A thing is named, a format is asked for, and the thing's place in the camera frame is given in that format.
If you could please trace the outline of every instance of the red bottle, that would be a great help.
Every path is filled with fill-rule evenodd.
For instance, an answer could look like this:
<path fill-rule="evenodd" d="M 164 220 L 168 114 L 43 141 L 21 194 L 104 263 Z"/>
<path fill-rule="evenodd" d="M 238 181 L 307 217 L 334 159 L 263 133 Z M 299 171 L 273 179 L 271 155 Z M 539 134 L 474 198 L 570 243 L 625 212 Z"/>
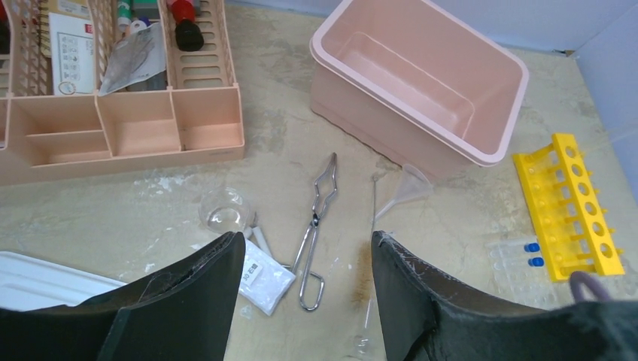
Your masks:
<path fill-rule="evenodd" d="M 169 1 L 169 10 L 177 23 L 175 40 L 181 51 L 197 51 L 204 46 L 202 31 L 195 24 L 195 7 L 193 0 Z"/>

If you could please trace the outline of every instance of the beige countertop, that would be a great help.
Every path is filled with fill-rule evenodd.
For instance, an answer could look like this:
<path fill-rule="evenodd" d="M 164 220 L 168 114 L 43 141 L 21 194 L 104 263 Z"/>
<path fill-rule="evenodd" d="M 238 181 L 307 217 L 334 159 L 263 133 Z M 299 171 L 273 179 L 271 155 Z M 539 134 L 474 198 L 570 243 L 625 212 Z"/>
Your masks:
<path fill-rule="evenodd" d="M 242 89 L 246 158 L 2 187 L 0 249 L 134 281 L 214 239 L 197 208 L 204 192 L 227 185 L 256 208 L 275 258 L 290 263 L 310 220 L 312 182 L 337 152 L 339 194 L 321 224 L 312 264 L 326 278 L 321 306 L 313 313 L 300 308 L 298 281 L 271 317 L 239 296 L 226 359 L 341 359 L 360 324 L 351 294 L 357 250 L 370 233 L 371 176 L 380 177 L 380 207 L 391 197 L 400 167 L 310 111 L 314 63 L 308 42 L 321 19 L 237 6 L 226 12 Z M 515 53 L 527 64 L 530 83 L 510 154 L 547 145 L 553 132 L 600 136 L 603 128 L 572 59 Z M 618 162 L 602 148 L 587 164 L 618 230 L 616 245 L 636 268 L 636 202 Z M 493 168 L 472 167 L 438 182 L 431 197 L 396 206 L 376 228 L 394 232 L 419 257 L 489 293 L 497 289 L 485 245 L 533 235 L 510 156 Z"/>

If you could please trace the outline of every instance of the metal tongs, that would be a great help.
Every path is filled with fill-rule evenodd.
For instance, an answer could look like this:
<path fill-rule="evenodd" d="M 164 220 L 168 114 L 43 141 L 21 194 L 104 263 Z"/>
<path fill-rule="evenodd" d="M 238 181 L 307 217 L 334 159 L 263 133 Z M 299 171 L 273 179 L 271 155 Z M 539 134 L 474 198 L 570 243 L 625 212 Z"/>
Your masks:
<path fill-rule="evenodd" d="M 299 251 L 297 252 L 297 257 L 295 258 L 295 262 L 290 267 L 290 270 L 292 271 L 292 273 L 296 275 L 297 269 L 299 268 L 299 262 L 301 261 L 301 255 L 305 247 L 305 243 L 308 240 L 308 238 L 311 237 L 310 250 L 308 251 L 308 258 L 306 260 L 305 268 L 303 269 L 303 275 L 301 278 L 301 288 L 299 289 L 299 303 L 301 307 L 305 309 L 306 311 L 314 311 L 317 308 L 319 308 L 319 303 L 321 302 L 321 296 L 324 295 L 324 286 L 326 282 L 323 277 L 321 277 L 320 275 L 310 270 L 310 265 L 312 264 L 312 256 L 314 253 L 314 247 L 317 245 L 317 234 L 319 233 L 320 221 L 326 215 L 326 211 L 328 210 L 328 205 L 330 205 L 330 201 L 337 194 L 336 173 L 337 173 L 337 154 L 333 153 L 333 155 L 330 157 L 330 163 L 328 164 L 328 168 L 326 168 L 324 173 L 322 173 L 317 178 L 317 180 L 314 181 L 314 202 L 312 203 L 312 209 L 311 209 L 312 219 L 310 220 L 310 224 L 308 224 L 308 228 L 305 230 L 305 234 L 301 241 L 301 245 L 299 246 Z M 319 183 L 328 175 L 330 175 L 330 178 L 332 179 L 333 190 L 332 192 L 330 192 L 330 194 L 326 196 L 326 198 L 324 199 L 324 203 L 321 205 L 321 210 L 319 210 L 317 209 L 317 206 L 319 205 L 319 200 L 321 198 L 321 195 L 319 193 Z M 304 302 L 304 299 L 303 299 L 303 295 L 305 292 L 305 287 L 308 283 L 309 275 L 319 280 L 319 293 L 317 294 L 317 301 L 311 307 L 307 306 L 307 304 Z"/>

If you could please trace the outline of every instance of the yellow test tube rack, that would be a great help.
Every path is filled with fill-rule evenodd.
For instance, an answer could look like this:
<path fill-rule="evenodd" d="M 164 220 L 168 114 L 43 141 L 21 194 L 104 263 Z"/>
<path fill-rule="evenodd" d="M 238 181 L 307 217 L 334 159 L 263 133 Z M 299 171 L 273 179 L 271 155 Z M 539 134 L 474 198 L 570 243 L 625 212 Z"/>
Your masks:
<path fill-rule="evenodd" d="M 552 143 L 530 154 L 515 154 L 514 164 L 523 187 L 540 250 L 552 281 L 565 281 L 574 271 L 624 275 L 572 134 L 556 133 Z"/>

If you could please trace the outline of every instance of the black cap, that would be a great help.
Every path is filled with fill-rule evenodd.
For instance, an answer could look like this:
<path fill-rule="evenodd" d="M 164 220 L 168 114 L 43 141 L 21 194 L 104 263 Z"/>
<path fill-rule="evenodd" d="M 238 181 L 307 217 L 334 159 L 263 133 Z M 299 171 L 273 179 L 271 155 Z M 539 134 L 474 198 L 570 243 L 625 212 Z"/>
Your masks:
<path fill-rule="evenodd" d="M 182 20 L 175 27 L 175 40 L 181 51 L 197 51 L 204 46 L 202 31 L 190 20 Z"/>

